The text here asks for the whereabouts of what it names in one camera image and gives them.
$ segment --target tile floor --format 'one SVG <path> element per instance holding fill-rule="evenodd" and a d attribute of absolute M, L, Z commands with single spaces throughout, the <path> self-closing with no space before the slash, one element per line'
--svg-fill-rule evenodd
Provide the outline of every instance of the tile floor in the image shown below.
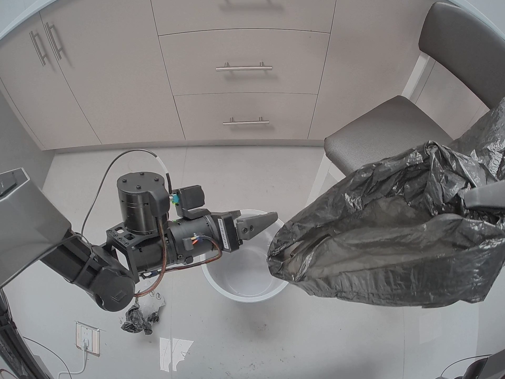
<path fill-rule="evenodd" d="M 212 211 L 274 210 L 284 221 L 305 205 L 323 154 L 322 148 L 300 147 L 153 151 L 166 163 L 174 187 L 202 185 Z M 74 229 L 80 230 L 105 168 L 119 153 L 54 158 L 44 192 Z M 125 155 L 111 168 L 85 230 L 93 243 L 102 243 L 105 230 L 121 220 L 117 178 L 141 170 L 160 172 L 155 159 L 140 152 Z M 124 312 L 102 311 L 85 292 L 40 262 L 6 288 L 20 330 L 60 354 L 71 370 L 81 361 L 74 347 L 75 320 L 102 330 L 102 354 L 89 357 L 82 379 L 432 379 L 477 349 L 478 305 L 374 307 L 310 297 L 293 286 L 268 301 L 240 304 L 217 293 L 200 268 L 166 275 L 161 291 L 167 305 L 154 333 L 145 336 L 123 332 Z M 498 295 L 495 302 L 501 299 Z M 160 366 L 160 344 L 167 348 L 169 339 L 174 363 L 165 363 L 166 371 Z M 190 344 L 187 351 L 181 350 L 183 344 Z M 32 350 L 52 373 L 64 368 L 49 352 L 36 345 Z M 454 375 L 464 368 L 455 367 Z"/>

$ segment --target chair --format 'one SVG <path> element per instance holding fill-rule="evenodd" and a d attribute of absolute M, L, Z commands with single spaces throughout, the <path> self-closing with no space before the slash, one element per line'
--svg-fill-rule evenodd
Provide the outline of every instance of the chair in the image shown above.
<path fill-rule="evenodd" d="M 452 141 L 409 98 L 432 57 L 460 79 L 488 108 L 505 96 L 505 41 L 473 14 L 434 3 L 419 38 L 421 54 L 400 96 L 344 126 L 324 141 L 307 205 L 318 196 L 329 173 L 340 179 L 364 164 L 394 156 L 429 140 Z"/>

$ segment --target drawer handle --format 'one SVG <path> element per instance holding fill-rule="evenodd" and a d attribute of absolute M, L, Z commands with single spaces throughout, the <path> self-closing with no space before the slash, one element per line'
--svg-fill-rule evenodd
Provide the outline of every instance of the drawer handle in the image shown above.
<path fill-rule="evenodd" d="M 45 29 L 46 29 L 46 33 L 47 33 L 47 38 L 49 39 L 49 44 L 51 45 L 51 48 L 53 48 L 54 56 L 56 56 L 56 58 L 58 60 L 61 60 L 62 56 L 61 56 L 60 52 L 63 50 L 63 47 L 58 48 L 58 45 L 56 45 L 56 41 L 54 40 L 53 32 L 51 31 L 53 28 L 54 28 L 54 24 L 49 25 L 49 22 L 46 22 Z"/>
<path fill-rule="evenodd" d="M 233 117 L 230 118 L 229 122 L 223 122 L 223 125 L 268 125 L 270 121 L 264 120 L 260 117 L 258 121 L 235 121 Z"/>
<path fill-rule="evenodd" d="M 33 42 L 33 47 L 35 48 L 35 51 L 37 52 L 38 58 L 41 60 L 42 66 L 45 66 L 46 61 L 44 59 L 47 58 L 47 53 L 42 54 L 41 48 L 38 46 L 37 40 L 35 39 L 36 36 L 38 36 L 39 38 L 41 37 L 38 34 L 38 32 L 34 34 L 33 31 L 30 31 L 30 39 Z"/>
<path fill-rule="evenodd" d="M 271 66 L 265 66 L 263 62 L 260 62 L 259 66 L 230 66 L 228 62 L 224 64 L 223 67 L 216 67 L 217 72 L 232 72 L 234 70 L 272 70 Z"/>

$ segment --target outlet cover plate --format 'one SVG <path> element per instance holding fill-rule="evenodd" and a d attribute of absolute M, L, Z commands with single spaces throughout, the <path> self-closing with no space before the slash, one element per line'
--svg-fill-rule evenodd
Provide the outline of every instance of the outlet cover plate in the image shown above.
<path fill-rule="evenodd" d="M 100 329 L 85 325 L 79 321 L 75 322 L 75 346 L 82 350 L 82 341 L 87 340 L 87 352 L 100 356 Z"/>

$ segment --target crumpled trash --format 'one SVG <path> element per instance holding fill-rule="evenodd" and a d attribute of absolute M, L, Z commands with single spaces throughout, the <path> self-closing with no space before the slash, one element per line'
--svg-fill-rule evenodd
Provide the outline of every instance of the crumpled trash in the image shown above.
<path fill-rule="evenodd" d="M 146 319 L 140 310 L 140 305 L 134 303 L 126 312 L 126 320 L 121 326 L 121 329 L 125 332 L 141 332 L 144 330 L 144 333 L 149 335 L 153 333 L 152 323 L 157 321 L 160 321 L 158 312 L 149 314 Z"/>
<path fill-rule="evenodd" d="M 505 175 L 505 99 L 449 147 L 368 164 L 289 220 L 270 273 L 310 295 L 383 306 L 483 301 L 505 261 L 505 213 L 464 193 Z"/>

